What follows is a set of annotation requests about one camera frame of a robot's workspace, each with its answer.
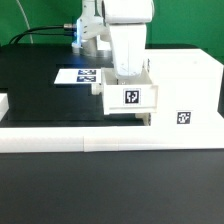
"black table surface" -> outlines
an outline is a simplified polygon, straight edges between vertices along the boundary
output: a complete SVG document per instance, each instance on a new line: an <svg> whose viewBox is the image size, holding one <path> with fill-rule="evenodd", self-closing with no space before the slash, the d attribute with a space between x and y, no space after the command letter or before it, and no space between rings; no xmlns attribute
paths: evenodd
<svg viewBox="0 0 224 224"><path fill-rule="evenodd" d="M23 49L20 57L16 49ZM24 111L22 106L48 107L44 99L55 99L54 89L64 96L82 92L80 87L55 87L52 83L58 67L74 65L72 59L74 55L65 46L3 47L0 88L8 92L9 100L13 99L13 109L2 127L29 126L24 118L34 125L41 120L49 122L47 110L38 115L34 109ZM101 66L98 63L75 58L77 66ZM37 79L32 85L33 76ZM26 96L24 83L33 97L43 84L49 90L39 89L40 99L36 97L32 104L34 99ZM97 100L92 104L95 112L101 107ZM66 120L57 121L64 113L58 108L55 111L56 121L51 119L48 124L67 125ZM88 116L83 120L92 122ZM120 118L111 119L117 122ZM223 189L223 150L0 154L0 223L4 224L221 224Z"/></svg>

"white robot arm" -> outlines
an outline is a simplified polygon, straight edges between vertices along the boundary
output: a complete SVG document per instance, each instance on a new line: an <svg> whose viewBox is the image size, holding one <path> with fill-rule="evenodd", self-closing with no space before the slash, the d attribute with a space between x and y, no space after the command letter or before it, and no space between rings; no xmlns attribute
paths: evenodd
<svg viewBox="0 0 224 224"><path fill-rule="evenodd" d="M115 75L125 83L125 80L141 75L147 32L145 23L153 18L153 0L104 0L103 5Z"/></svg>
<svg viewBox="0 0 224 224"><path fill-rule="evenodd" d="M83 0L82 4L76 46L86 55L102 56L96 43L100 35L101 40L110 41L116 78L124 82L139 76L146 42L145 23L154 15L153 0Z"/></svg>

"cable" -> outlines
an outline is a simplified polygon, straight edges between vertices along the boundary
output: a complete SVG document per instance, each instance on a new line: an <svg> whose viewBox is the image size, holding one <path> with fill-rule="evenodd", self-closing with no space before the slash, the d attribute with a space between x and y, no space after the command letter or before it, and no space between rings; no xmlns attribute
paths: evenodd
<svg viewBox="0 0 224 224"><path fill-rule="evenodd" d="M73 32L65 32L65 33L33 33L33 32L27 32L27 33L23 33L23 34L19 34L19 35L16 35L11 41L10 41L10 44L12 44L13 40L19 38L23 38L24 36L26 35L41 35L41 36L73 36L74 33Z"/></svg>
<svg viewBox="0 0 224 224"><path fill-rule="evenodd" d="M18 6L19 6L19 8L20 8L20 11L21 11L23 17L24 17L24 20L25 20L27 29L29 30L29 29L30 29L30 24L29 24L29 21L28 21L28 19L27 19L26 13L25 13L25 11L24 11L24 9L23 9L23 7L22 7L20 1L19 1L19 0L16 0L16 2L17 2ZM31 42L31 44L33 44L33 37L32 37L31 34L30 34L30 42Z"/></svg>
<svg viewBox="0 0 224 224"><path fill-rule="evenodd" d="M35 27L32 29L28 29L25 32L14 36L10 41L9 44L12 44L12 42L14 41L14 44L17 44L20 39L23 38L23 36L27 35L27 34L32 34L32 32L34 31L41 31L41 30L52 30L52 29L64 29L64 25L55 25L55 26L40 26L40 27Z"/></svg>

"white base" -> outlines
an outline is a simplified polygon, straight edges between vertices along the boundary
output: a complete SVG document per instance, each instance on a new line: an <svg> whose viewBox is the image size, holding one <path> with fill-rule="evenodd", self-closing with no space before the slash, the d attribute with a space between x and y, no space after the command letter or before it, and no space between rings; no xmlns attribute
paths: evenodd
<svg viewBox="0 0 224 224"><path fill-rule="evenodd" d="M218 113L215 120L210 125L176 128L4 128L0 153L224 148L224 120Z"/></svg>
<svg viewBox="0 0 224 224"><path fill-rule="evenodd" d="M224 119L216 112L223 65L200 50L146 53L159 86L151 126L0 128L0 153L224 149ZM7 110L0 94L0 119ZM191 124L177 125L179 111L192 112Z"/></svg>

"green wall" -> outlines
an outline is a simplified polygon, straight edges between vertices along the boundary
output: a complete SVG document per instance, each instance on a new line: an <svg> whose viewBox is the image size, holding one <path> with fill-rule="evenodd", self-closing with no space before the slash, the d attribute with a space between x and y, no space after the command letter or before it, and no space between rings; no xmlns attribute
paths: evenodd
<svg viewBox="0 0 224 224"><path fill-rule="evenodd" d="M81 13L81 0L20 0L31 27L69 23ZM154 0L148 43L185 43L208 51L224 63L223 0ZM0 42L26 30L15 0L0 0ZM38 43L70 43L69 37L34 37Z"/></svg>

